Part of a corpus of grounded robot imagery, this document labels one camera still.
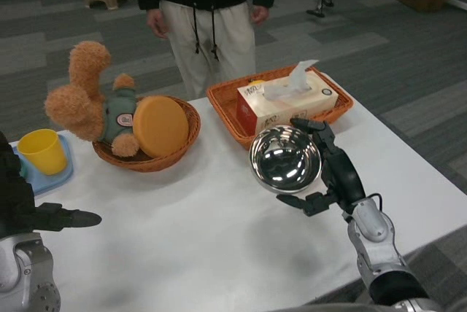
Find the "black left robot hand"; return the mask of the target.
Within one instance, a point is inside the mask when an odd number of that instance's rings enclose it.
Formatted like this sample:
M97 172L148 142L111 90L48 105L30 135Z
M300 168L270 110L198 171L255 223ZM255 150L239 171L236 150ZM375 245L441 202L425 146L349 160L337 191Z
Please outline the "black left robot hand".
M60 203L43 203L36 207L32 186L20 175L20 158L13 152L5 135L1 135L1 237L34 230L59 232L68 227L99 225L98 214L68 210Z

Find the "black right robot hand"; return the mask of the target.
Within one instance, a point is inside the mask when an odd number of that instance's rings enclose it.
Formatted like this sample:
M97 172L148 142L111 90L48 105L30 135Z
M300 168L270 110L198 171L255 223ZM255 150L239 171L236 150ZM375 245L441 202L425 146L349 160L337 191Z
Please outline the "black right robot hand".
M308 133L320 153L322 161L321 179L328 191L315 192L300 199L294 195L279 194L277 199L303 211L308 217L329 209L337 203L348 214L354 203L366 197L358 172L347 153L334 144L335 135L327 122L301 118L290 120L293 127Z

